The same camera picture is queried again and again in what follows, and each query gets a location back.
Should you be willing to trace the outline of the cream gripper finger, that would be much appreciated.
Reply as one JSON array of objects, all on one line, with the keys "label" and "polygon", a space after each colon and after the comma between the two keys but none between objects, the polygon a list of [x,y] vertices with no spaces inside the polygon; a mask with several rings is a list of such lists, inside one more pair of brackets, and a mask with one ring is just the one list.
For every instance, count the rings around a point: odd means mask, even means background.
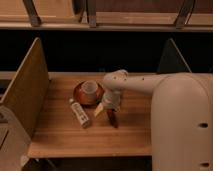
[{"label": "cream gripper finger", "polygon": [[97,117],[99,114],[101,114],[104,111],[104,106],[102,103],[99,103],[96,109],[94,110],[94,116]]}]

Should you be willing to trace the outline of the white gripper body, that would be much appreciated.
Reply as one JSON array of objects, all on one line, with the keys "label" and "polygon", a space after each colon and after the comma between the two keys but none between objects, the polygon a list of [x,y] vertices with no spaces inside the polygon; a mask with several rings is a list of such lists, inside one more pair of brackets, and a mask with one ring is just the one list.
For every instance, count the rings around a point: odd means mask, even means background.
[{"label": "white gripper body", "polygon": [[121,92],[107,90],[102,97],[102,104],[105,109],[117,110],[121,102]]}]

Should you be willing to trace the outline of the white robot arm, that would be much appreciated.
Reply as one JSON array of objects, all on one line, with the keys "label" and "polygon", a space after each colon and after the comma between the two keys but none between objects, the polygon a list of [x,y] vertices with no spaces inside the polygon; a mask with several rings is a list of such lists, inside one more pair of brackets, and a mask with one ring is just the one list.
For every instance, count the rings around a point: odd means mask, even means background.
[{"label": "white robot arm", "polygon": [[213,171],[213,74],[179,72],[103,77],[101,106],[115,109],[121,92],[152,96],[152,171]]}]

